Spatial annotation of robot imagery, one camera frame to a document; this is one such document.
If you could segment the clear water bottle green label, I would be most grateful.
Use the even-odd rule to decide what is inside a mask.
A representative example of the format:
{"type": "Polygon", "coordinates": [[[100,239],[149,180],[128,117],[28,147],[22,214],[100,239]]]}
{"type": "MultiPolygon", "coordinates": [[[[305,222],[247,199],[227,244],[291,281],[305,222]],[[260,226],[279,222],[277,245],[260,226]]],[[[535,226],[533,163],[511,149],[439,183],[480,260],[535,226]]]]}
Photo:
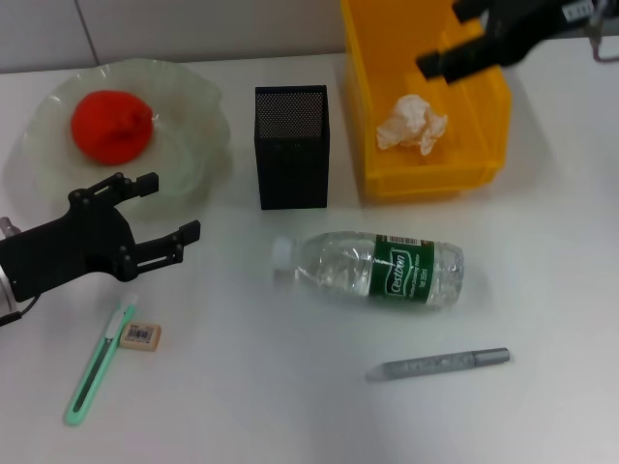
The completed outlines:
{"type": "Polygon", "coordinates": [[[444,307],[459,298],[464,254],[449,243],[364,232],[278,238],[274,268],[315,288],[361,299],[444,307]]]}

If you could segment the white paper ball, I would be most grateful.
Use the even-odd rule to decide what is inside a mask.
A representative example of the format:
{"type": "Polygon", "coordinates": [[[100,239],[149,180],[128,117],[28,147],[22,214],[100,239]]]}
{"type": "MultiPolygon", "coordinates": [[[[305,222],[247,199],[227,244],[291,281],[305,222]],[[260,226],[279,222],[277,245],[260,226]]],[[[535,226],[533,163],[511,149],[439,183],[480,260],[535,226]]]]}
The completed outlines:
{"type": "Polygon", "coordinates": [[[376,130],[377,146],[388,150],[397,146],[418,147],[427,156],[448,126],[447,115],[437,114],[431,105],[418,95],[401,97],[389,118],[376,130]]]}

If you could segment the black mesh pen holder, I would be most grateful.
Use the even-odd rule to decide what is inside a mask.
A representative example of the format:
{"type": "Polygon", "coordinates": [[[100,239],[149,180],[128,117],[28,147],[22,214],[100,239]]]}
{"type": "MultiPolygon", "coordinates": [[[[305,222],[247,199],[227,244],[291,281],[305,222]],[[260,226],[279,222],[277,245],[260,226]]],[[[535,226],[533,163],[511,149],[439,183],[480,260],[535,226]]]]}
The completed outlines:
{"type": "Polygon", "coordinates": [[[257,87],[254,150],[262,210],[325,208],[330,166],[327,87],[257,87]]]}

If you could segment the red round fruit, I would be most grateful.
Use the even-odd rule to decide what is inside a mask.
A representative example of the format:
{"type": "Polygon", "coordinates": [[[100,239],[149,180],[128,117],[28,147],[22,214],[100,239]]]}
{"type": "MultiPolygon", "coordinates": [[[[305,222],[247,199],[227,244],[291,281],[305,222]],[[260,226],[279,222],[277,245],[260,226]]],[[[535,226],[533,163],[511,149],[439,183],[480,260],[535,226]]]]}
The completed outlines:
{"type": "Polygon", "coordinates": [[[120,165],[137,159],[154,133],[152,108],[135,95],[114,90],[88,94],[75,107],[70,129],[89,160],[120,165]]]}

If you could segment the beige eraser with barcode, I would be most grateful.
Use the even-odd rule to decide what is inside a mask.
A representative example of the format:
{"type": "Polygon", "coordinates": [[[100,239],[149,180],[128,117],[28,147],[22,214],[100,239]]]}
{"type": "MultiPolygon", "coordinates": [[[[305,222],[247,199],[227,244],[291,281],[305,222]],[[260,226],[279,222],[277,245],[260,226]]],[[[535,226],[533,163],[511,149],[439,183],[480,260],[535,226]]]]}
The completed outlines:
{"type": "Polygon", "coordinates": [[[159,325],[129,322],[121,333],[119,347],[155,352],[159,346],[161,335],[162,328],[159,325]]]}

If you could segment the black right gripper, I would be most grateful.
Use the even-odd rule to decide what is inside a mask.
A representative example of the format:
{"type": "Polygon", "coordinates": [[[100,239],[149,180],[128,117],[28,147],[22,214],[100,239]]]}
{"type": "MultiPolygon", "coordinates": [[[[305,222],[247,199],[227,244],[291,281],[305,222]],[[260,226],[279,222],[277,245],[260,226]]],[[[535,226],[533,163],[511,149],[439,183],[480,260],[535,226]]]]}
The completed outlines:
{"type": "Polygon", "coordinates": [[[486,35],[423,54],[416,64],[426,80],[443,77],[447,83],[496,65],[509,67],[540,42],[584,26],[597,6],[598,0],[456,0],[452,9],[459,22],[488,11],[486,35]]]}

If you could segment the yellow plastic storage bin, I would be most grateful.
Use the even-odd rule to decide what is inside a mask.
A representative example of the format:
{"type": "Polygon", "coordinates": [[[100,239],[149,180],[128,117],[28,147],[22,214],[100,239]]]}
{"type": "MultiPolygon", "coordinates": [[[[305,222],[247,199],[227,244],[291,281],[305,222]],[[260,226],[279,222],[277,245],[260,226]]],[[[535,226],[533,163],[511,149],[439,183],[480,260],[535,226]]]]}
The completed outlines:
{"type": "Polygon", "coordinates": [[[437,199],[491,183],[504,167],[512,95],[497,67],[454,84],[427,81],[417,56],[480,36],[460,23],[455,0],[340,0],[346,36],[344,88],[360,195],[369,202],[437,199]],[[397,101],[418,95],[448,118],[424,156],[417,147],[381,150],[376,130],[397,101]]]}

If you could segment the green utility knife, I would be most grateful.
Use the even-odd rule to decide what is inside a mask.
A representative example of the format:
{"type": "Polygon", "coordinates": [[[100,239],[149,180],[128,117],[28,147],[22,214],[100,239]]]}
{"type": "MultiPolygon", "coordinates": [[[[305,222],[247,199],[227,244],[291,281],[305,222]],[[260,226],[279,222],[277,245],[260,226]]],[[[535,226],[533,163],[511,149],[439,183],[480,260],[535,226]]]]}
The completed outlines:
{"type": "Polygon", "coordinates": [[[77,426],[85,419],[116,353],[122,331],[133,317],[137,302],[136,295],[125,296],[110,316],[67,408],[64,416],[66,425],[77,426]]]}

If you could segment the grey marker pen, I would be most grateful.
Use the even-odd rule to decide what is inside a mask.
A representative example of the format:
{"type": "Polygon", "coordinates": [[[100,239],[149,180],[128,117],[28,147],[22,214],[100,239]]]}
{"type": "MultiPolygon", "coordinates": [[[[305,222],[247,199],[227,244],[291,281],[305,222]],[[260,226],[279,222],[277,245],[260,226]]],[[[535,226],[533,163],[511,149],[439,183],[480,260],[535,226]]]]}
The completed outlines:
{"type": "Polygon", "coordinates": [[[369,382],[402,380],[493,366],[507,363],[510,359],[507,348],[494,348],[384,362],[371,369],[366,379],[369,382]]]}

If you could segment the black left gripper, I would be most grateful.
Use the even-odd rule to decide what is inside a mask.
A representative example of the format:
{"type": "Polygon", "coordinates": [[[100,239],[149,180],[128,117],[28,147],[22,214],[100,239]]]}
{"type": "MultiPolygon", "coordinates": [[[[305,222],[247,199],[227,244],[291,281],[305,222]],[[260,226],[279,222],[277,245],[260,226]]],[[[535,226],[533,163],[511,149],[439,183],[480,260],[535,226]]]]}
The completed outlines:
{"type": "Polygon", "coordinates": [[[91,273],[127,282],[184,261],[185,247],[200,238],[198,220],[164,237],[136,244],[116,205],[159,190],[151,172],[135,180],[118,172],[69,195],[70,208],[58,219],[0,241],[0,268],[15,300],[30,300],[91,273]]]}

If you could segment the pale green glass fruit plate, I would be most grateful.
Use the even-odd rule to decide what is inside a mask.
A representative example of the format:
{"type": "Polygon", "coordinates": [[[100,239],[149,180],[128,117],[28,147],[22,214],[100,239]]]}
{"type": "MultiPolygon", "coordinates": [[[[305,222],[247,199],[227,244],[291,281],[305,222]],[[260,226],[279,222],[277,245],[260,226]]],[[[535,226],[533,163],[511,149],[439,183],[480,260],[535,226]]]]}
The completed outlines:
{"type": "Polygon", "coordinates": [[[68,194],[122,172],[129,178],[156,172],[157,193],[120,205],[137,220],[175,218],[204,203],[212,182],[229,164],[230,128],[222,92],[184,65],[130,59],[75,73],[46,95],[7,158],[0,161],[0,197],[31,221],[68,209],[68,194]],[[154,134],[145,152],[120,166],[88,160],[76,147],[70,118],[95,91],[130,93],[153,110],[154,134]]]}

